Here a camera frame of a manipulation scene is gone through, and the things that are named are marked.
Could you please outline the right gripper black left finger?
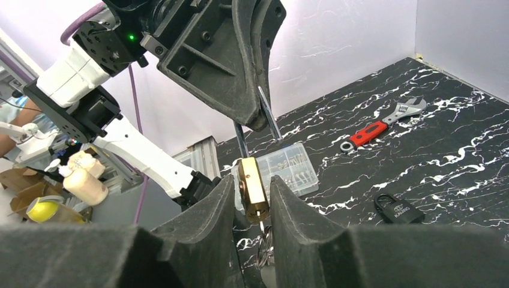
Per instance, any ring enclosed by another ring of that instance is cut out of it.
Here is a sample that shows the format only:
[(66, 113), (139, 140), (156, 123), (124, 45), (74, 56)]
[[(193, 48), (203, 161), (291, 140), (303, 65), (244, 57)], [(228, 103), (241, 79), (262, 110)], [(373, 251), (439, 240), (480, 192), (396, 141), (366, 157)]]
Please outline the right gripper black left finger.
[(119, 224), (1, 227), (2, 287), (235, 287), (235, 180), (154, 230)]

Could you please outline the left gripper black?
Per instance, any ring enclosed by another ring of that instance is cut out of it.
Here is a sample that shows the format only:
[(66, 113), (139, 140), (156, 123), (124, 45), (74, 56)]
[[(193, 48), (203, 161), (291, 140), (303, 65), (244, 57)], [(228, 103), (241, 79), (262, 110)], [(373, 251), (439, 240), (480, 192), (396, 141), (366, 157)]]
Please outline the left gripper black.
[(259, 88), (286, 9), (281, 1), (105, 1), (106, 52), (162, 52), (157, 69), (210, 108), (254, 131), (267, 126)]

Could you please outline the small brass padlock with figurine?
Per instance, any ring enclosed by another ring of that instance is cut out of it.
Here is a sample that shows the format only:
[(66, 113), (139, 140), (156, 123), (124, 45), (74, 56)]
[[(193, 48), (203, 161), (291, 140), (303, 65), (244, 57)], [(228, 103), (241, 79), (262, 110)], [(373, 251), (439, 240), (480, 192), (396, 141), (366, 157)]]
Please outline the small brass padlock with figurine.
[(236, 138), (241, 151), (238, 164), (238, 183), (241, 203), (249, 222), (258, 224), (261, 238), (256, 253), (256, 267), (261, 270), (274, 264), (273, 227), (264, 223), (270, 217), (270, 201), (255, 157), (251, 157), (242, 125), (234, 123)]

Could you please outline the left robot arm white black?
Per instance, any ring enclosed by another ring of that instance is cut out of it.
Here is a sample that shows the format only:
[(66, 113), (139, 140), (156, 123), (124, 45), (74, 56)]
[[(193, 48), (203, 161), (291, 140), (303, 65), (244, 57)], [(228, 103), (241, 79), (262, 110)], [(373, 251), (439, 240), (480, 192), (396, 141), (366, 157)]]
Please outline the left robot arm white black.
[(67, 55), (24, 92), (62, 132), (120, 156), (187, 209), (220, 180), (143, 136), (103, 84), (134, 62), (145, 67), (151, 53), (159, 72), (233, 120), (240, 148), (243, 127), (269, 127), (281, 139), (268, 67), (285, 17), (280, 1), (104, 1), (73, 34)]

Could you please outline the large black Kaijing padlock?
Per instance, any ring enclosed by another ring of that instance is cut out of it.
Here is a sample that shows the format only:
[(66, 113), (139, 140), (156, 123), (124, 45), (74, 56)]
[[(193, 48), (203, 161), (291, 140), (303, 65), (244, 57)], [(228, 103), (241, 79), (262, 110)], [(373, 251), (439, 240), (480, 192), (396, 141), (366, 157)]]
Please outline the large black Kaijing padlock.
[(374, 196), (375, 209), (390, 224), (417, 224), (425, 220), (425, 213), (406, 200), (401, 200), (388, 193)]

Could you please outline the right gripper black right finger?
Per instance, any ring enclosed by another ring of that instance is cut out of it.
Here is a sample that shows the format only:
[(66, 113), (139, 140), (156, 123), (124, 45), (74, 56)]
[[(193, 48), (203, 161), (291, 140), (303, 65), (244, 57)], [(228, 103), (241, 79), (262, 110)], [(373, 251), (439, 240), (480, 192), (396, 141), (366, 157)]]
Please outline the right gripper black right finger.
[(343, 228), (270, 183), (279, 287), (507, 287), (508, 246), (489, 228), (425, 224)]

